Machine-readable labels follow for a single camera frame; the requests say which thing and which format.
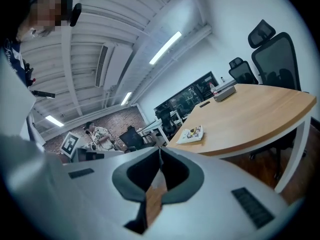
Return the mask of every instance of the curved table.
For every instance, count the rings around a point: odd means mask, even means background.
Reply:
[[[236,93],[216,102],[210,98],[193,109],[168,147],[205,156],[241,155],[283,137],[297,128],[286,169],[275,187],[281,192],[303,155],[310,128],[310,111],[316,97],[297,90],[255,84],[236,84]],[[201,104],[210,101],[204,107]],[[203,126],[201,141],[177,144],[184,129]]]

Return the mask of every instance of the person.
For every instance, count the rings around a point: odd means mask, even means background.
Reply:
[[[93,140],[92,144],[96,147],[96,150],[121,150],[108,129],[96,126],[93,122],[90,121],[85,124],[85,128],[89,130],[91,139]]]
[[[21,42],[28,33],[45,37],[55,27],[67,25],[72,18],[72,6],[73,0],[29,0],[12,17],[11,23],[16,27],[8,29],[2,46],[12,70],[26,86],[28,80],[20,52]]]

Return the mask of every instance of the white wall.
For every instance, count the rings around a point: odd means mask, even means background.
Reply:
[[[212,70],[217,81],[221,76],[229,78],[229,62],[236,57],[248,61],[257,76],[248,34],[262,19],[277,34],[287,32],[291,36],[301,88],[317,96],[311,115],[320,121],[319,53],[306,24],[288,0],[202,0],[202,4],[213,34],[179,58],[138,100],[149,121],[155,116],[153,108],[208,71]]]
[[[221,83],[220,77],[229,79],[229,64],[217,57],[210,43],[203,39],[171,65],[137,101],[146,119],[155,119],[154,108],[169,99],[195,80],[212,71]]]
[[[320,58],[308,27],[288,0],[204,0],[204,12],[212,26],[210,43],[224,55],[226,63],[235,57],[249,62],[254,51],[248,34],[264,19],[276,33],[287,32],[293,41],[301,89],[317,96],[312,116],[320,120]]]

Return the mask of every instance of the brick wall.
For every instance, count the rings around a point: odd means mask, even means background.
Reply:
[[[136,106],[108,114],[104,117],[93,120],[92,122],[97,126],[107,128],[123,150],[126,150],[126,147],[123,147],[124,143],[119,139],[119,136],[127,131],[127,127],[133,126],[138,130],[146,125]],[[43,146],[44,149],[46,151],[60,153],[60,147],[68,132],[77,134],[83,137],[87,143],[90,143],[91,140],[89,136],[83,130],[84,126],[84,124],[80,125],[79,127],[73,128],[70,131],[48,140]]]

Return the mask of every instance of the vent grille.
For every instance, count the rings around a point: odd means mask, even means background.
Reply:
[[[98,63],[98,67],[97,67],[97,71],[96,71],[96,78],[95,78],[95,86],[96,87],[100,86],[101,72],[102,72],[102,67],[104,65],[107,51],[108,51],[108,47],[103,46],[102,51],[101,51],[101,55],[100,55],[100,59],[99,59],[99,63]]]

